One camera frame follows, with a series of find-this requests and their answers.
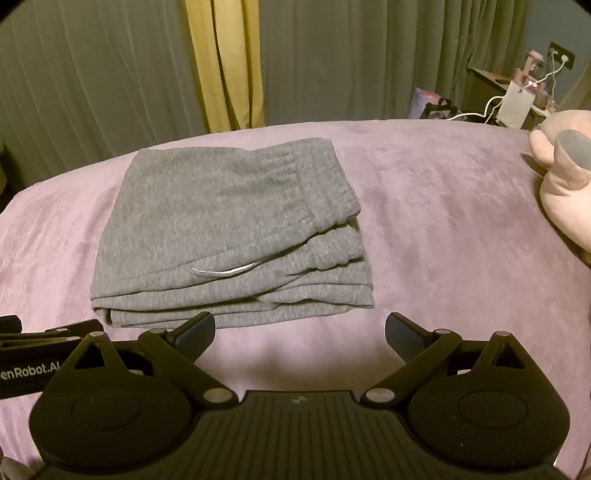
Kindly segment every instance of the metal screw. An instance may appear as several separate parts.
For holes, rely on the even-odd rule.
[[[210,388],[203,394],[209,403],[224,403],[232,399],[232,392],[227,388]]]
[[[392,401],[396,394],[389,388],[372,388],[365,393],[365,396],[375,403],[387,403]]]

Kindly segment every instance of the white charger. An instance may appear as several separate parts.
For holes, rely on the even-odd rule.
[[[511,80],[496,120],[509,128],[521,128],[534,99],[533,92]]]

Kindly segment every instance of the bed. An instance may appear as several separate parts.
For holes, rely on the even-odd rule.
[[[153,148],[262,148],[324,137],[361,203],[375,307],[219,329],[198,364],[245,390],[368,388],[401,360],[384,339],[388,313],[465,339],[512,332],[567,404],[557,466],[572,478],[591,443],[591,271],[544,217],[527,132],[438,120],[282,125]],[[41,331],[93,317],[98,242],[134,153],[37,183],[0,214],[0,314]],[[111,339],[139,329],[105,327]],[[37,468],[27,429],[38,394],[0,402],[4,454]]]

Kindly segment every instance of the wall outlet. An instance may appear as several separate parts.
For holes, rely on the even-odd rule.
[[[554,54],[554,61],[558,64],[557,67],[560,66],[560,64],[562,63],[562,55],[566,55],[569,59],[564,64],[564,68],[569,69],[569,70],[573,69],[573,65],[574,65],[574,53],[573,52],[568,51],[566,48],[563,48],[554,42],[551,42],[550,48],[548,49],[548,58],[549,59],[552,58],[553,51],[556,52]]]

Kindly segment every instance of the green curtain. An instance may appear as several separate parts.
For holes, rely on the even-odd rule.
[[[267,125],[406,118],[413,87],[461,104],[467,68],[512,76],[531,0],[259,0]]]
[[[25,0],[0,23],[13,189],[204,133],[183,0]]]

